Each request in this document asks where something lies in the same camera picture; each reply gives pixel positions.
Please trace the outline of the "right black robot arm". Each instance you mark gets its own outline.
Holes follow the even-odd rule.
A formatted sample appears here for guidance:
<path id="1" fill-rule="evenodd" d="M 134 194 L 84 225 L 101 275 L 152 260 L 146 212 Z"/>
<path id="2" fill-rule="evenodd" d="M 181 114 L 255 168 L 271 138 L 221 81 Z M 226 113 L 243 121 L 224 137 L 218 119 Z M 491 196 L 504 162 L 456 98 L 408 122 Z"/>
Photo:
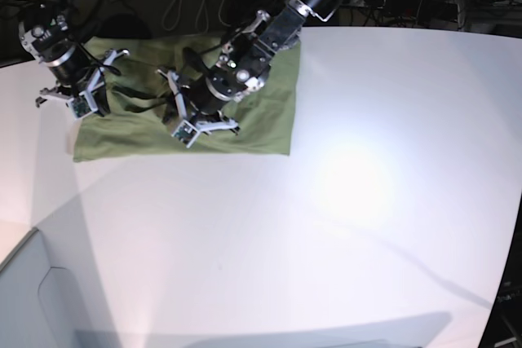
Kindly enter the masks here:
<path id="1" fill-rule="evenodd" d="M 21 9 L 18 37 L 23 49 L 55 77 L 52 88 L 43 88 L 35 99 L 39 108 L 58 101 L 74 119 L 110 113 L 105 73 L 119 76 L 113 63 L 129 54 L 127 49 L 109 49 L 100 58 L 92 55 L 85 43 L 92 37 L 89 23 L 103 0 L 98 0 L 86 21 L 73 22 L 74 0 L 36 0 Z"/>

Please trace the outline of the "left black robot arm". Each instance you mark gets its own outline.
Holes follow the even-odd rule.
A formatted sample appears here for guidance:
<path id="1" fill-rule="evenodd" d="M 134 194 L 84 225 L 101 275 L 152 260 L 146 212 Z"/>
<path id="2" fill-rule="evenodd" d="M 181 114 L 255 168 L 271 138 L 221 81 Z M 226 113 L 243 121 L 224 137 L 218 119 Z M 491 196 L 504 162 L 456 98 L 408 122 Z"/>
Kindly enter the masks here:
<path id="1" fill-rule="evenodd" d="M 323 22 L 341 7 L 343 0 L 276 0 L 268 9 L 258 9 L 250 20 L 239 24 L 217 45 L 219 56 L 211 66 L 203 53 L 190 47 L 182 51 L 183 67 L 197 72 L 191 78 L 184 70 L 159 68 L 169 84 L 175 110 L 166 114 L 171 135 L 191 147 L 201 134 L 218 130 L 238 133 L 238 123 L 223 114 L 231 102 L 241 102 L 267 83 L 276 54 L 299 42 L 299 34 L 311 16 Z"/>

